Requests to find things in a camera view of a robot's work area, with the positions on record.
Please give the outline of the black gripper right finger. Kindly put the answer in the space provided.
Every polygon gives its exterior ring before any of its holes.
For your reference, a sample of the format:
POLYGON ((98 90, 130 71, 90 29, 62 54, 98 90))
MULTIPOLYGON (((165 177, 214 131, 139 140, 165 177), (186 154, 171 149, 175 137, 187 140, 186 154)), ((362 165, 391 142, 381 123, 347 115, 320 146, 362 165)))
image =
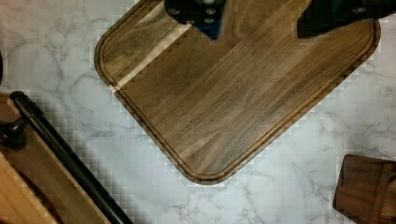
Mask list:
POLYGON ((312 0, 297 21, 297 36, 311 38, 356 21, 394 14, 396 0, 312 0))

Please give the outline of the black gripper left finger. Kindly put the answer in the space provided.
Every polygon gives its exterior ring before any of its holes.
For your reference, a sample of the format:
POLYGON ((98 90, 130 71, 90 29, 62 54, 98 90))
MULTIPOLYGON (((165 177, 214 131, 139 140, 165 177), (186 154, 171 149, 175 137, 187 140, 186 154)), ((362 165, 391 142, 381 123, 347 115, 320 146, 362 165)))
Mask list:
POLYGON ((165 11, 177 22, 191 24, 212 40, 219 37, 227 0, 163 0, 165 11))

